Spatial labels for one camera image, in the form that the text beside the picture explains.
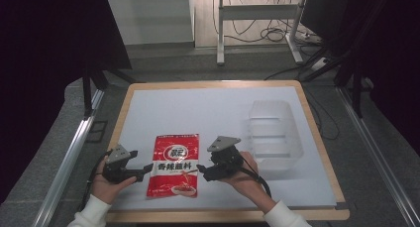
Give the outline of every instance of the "snack bag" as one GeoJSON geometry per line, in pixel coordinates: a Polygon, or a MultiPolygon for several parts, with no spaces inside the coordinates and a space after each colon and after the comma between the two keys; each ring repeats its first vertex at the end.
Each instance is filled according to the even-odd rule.
{"type": "Polygon", "coordinates": [[[157,136],[147,196],[197,196],[198,144],[198,134],[157,136]]]}

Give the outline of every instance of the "table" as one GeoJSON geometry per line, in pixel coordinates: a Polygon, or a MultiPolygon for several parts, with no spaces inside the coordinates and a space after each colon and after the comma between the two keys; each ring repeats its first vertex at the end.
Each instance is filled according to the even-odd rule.
{"type": "MultiPolygon", "coordinates": [[[[303,215],[307,220],[345,220],[349,218],[350,211],[346,207],[346,200],[335,176],[328,154],[318,133],[315,120],[310,111],[303,89],[299,82],[292,80],[284,81],[196,81],[196,82],[166,82],[166,83],[140,83],[130,86],[124,100],[109,148],[115,147],[120,140],[121,132],[130,108],[130,103],[136,90],[158,90],[158,89],[195,89],[195,88],[247,88],[247,87],[281,87],[292,86],[296,89],[299,101],[302,104],[305,118],[308,121],[310,131],[320,155],[322,164],[330,181],[337,206],[335,208],[298,209],[297,213],[303,215]]],[[[238,210],[153,210],[153,211],[110,211],[107,215],[108,222],[142,222],[142,223],[197,223],[197,222],[259,222],[263,221],[263,214],[256,209],[238,210]]]]}

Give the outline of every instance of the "wires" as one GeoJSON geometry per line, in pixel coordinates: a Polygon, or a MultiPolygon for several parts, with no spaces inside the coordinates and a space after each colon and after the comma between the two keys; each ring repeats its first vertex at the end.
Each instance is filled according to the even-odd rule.
{"type": "MultiPolygon", "coordinates": [[[[280,0],[272,0],[273,4],[279,4],[280,0]]],[[[215,0],[213,0],[213,26],[214,29],[216,31],[217,34],[219,34],[217,26],[216,26],[216,19],[215,19],[215,0]]],[[[244,33],[248,32],[250,30],[250,28],[255,25],[255,22],[257,20],[252,20],[252,22],[246,26],[246,28],[243,31],[239,31],[237,28],[237,25],[235,23],[235,20],[232,20],[232,25],[233,25],[233,29],[236,33],[236,35],[241,36],[244,33]]],[[[281,28],[280,24],[278,23],[278,26],[273,27],[271,24],[273,21],[277,21],[277,20],[270,20],[266,26],[265,29],[262,29],[260,32],[260,37],[258,39],[255,40],[245,40],[245,39],[241,39],[235,36],[224,36],[224,38],[229,38],[229,39],[233,39],[236,41],[240,41],[240,42],[244,42],[244,43],[255,43],[255,42],[260,42],[260,41],[269,41],[269,42],[273,42],[273,43],[280,43],[284,40],[285,34],[287,32],[287,28],[283,29],[281,28]]]]}
{"type": "Polygon", "coordinates": [[[339,125],[337,124],[337,121],[331,116],[331,114],[324,108],[324,106],[322,106],[318,101],[317,101],[317,99],[315,98],[315,96],[312,94],[312,92],[310,92],[309,91],[309,89],[305,89],[305,91],[312,97],[312,99],[315,101],[315,103],[324,111],[324,113],[330,118],[330,120],[333,122],[333,124],[334,124],[334,126],[335,126],[335,129],[336,129],[336,134],[334,134],[333,136],[331,136],[331,137],[329,137],[329,136],[326,136],[326,135],[324,135],[324,125],[323,125],[323,122],[322,122],[322,119],[321,119],[321,116],[320,116],[320,113],[319,113],[319,111],[316,109],[316,107],[314,106],[314,104],[312,104],[311,103],[311,101],[309,100],[309,99],[307,99],[308,100],[308,103],[309,103],[309,106],[311,106],[311,108],[312,108],[312,110],[315,112],[315,114],[316,114],[316,117],[318,117],[318,122],[319,123],[317,123],[317,127],[318,127],[318,130],[319,130],[319,133],[320,133],[320,135],[321,135],[321,137],[322,138],[324,138],[324,139],[326,139],[326,140],[331,140],[331,141],[334,141],[334,140],[337,140],[337,138],[340,136],[340,128],[339,128],[339,125]]]}
{"type": "Polygon", "coordinates": [[[247,160],[244,159],[244,157],[242,157],[242,160],[248,165],[248,167],[251,170],[247,170],[245,168],[240,167],[239,170],[245,174],[248,174],[250,177],[252,177],[253,179],[255,179],[257,182],[261,183],[266,194],[271,197],[271,191],[269,190],[269,186],[266,183],[266,181],[259,175],[258,172],[256,172],[251,165],[247,162],[247,160]]]}

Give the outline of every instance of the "human hand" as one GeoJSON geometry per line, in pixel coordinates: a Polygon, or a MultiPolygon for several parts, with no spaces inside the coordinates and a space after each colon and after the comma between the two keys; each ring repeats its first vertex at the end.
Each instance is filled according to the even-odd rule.
{"type": "Polygon", "coordinates": [[[117,197],[118,193],[127,186],[136,182],[137,178],[132,176],[123,180],[118,184],[109,182],[103,175],[103,169],[105,167],[105,160],[108,159],[106,156],[104,160],[99,164],[98,169],[96,170],[96,176],[93,179],[92,184],[92,194],[98,199],[102,200],[107,204],[112,204],[117,197]]]}
{"type": "MultiPolygon", "coordinates": [[[[259,172],[257,162],[249,152],[240,152],[244,158],[242,167],[252,172],[259,172]]],[[[241,195],[252,201],[263,213],[268,213],[275,206],[275,201],[266,194],[263,186],[242,171],[237,171],[229,178],[220,179],[232,185],[241,195]]]]}
{"type": "MultiPolygon", "coordinates": [[[[240,154],[244,158],[242,167],[246,170],[258,173],[259,168],[256,161],[253,159],[253,156],[249,152],[240,152],[240,154]]],[[[263,191],[263,187],[260,183],[256,182],[254,178],[242,171],[237,171],[233,176],[223,178],[221,181],[232,185],[240,194],[246,197],[250,197],[255,191],[263,191]]]]}

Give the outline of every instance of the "clear plastic container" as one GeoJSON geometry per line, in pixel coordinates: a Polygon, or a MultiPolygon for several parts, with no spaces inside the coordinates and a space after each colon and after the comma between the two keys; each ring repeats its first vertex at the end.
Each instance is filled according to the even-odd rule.
{"type": "Polygon", "coordinates": [[[286,101],[255,101],[250,130],[252,153],[265,179],[280,179],[303,156],[296,122],[286,101]]]}

